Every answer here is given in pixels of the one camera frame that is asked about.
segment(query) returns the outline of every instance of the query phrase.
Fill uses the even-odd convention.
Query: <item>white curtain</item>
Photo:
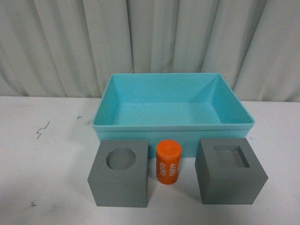
[[[300,102],[299,0],[0,0],[0,95],[100,97],[114,73],[218,72]]]

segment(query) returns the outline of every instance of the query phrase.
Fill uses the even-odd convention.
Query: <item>plastic bin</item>
[[[114,74],[93,120],[99,140],[172,139],[195,157],[200,138],[246,137],[254,119],[220,74]]]

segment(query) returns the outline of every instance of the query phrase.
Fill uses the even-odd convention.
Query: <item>pen mark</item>
[[[37,139],[42,135],[39,131],[40,130],[45,130],[47,128],[47,126],[49,125],[50,121],[47,123],[47,125],[44,127],[44,128],[40,128],[38,131],[37,131],[37,134],[38,134],[38,137]]]

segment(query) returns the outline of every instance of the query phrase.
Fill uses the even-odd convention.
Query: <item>gray cube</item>
[[[147,207],[148,141],[102,140],[88,183],[97,206]]]
[[[203,204],[252,204],[268,179],[246,138],[202,138],[195,168]]]

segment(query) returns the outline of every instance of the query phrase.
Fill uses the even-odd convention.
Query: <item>orange cylinder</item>
[[[181,146],[173,140],[163,140],[156,147],[156,177],[163,184],[173,184],[178,179]]]

